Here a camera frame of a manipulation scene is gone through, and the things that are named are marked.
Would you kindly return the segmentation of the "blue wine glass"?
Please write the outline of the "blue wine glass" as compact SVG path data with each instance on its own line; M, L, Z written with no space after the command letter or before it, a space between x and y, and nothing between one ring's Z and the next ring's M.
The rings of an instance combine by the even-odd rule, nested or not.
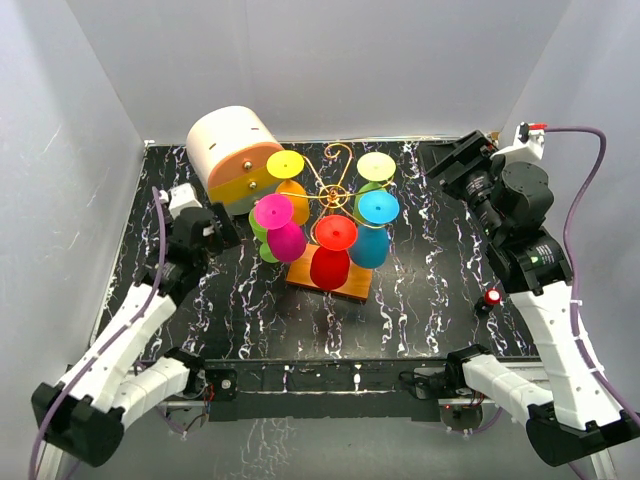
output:
M397 218L399 211L397 199L382 189L361 196L358 213L362 221L358 225L357 239L349 249L356 265L376 269L384 264L390 245L387 225Z

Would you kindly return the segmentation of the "orange wine glass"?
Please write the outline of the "orange wine glass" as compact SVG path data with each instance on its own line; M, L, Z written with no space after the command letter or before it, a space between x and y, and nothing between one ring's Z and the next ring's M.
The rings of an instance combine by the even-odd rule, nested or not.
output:
M281 150L273 153L267 160L266 167L270 175L281 183L276 192L284 195L293 205L293 221L304 225L310 217L309 199L303 186L295 180L305 166L303 156L292 150Z

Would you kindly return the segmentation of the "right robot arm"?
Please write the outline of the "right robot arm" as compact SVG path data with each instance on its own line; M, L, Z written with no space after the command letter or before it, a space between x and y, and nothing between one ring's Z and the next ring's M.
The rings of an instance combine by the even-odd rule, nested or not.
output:
M560 466L636 439L639 416L607 389L582 328L567 243L544 228L554 201L539 166L546 131L522 124L502 149L476 131L423 145L418 155L427 177L479 221L489 264L532 335L549 385L535 385L476 344L448 354L423 391L492 399L525 428L546 464Z

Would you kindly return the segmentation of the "red wine glass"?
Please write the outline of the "red wine glass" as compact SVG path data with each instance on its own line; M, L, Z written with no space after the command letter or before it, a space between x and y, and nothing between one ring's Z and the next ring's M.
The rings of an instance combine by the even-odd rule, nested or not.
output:
M347 281L350 269L348 250L355 244L358 229L342 215L322 218L314 229L318 248L313 254L310 277L322 290L335 290Z

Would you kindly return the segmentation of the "magenta wine glass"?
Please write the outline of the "magenta wine glass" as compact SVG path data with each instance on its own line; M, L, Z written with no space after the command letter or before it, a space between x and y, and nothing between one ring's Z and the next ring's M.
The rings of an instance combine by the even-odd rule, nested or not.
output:
M266 230L272 255L283 263L299 259L307 245L301 227L293 220L294 213L292 202L279 193L263 197L254 207L255 221Z

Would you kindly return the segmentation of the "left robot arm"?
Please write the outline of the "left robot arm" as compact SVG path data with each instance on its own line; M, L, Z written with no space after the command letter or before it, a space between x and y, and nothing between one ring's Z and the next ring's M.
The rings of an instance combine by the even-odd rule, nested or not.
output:
M160 244L117 314L70 370L31 396L37 439L92 467L113 456L125 431L146 412L171 396L197 398L207 386L203 359L178 347L128 375L154 333L198 286L210 259L240 243L219 202L189 206L176 216L156 210Z

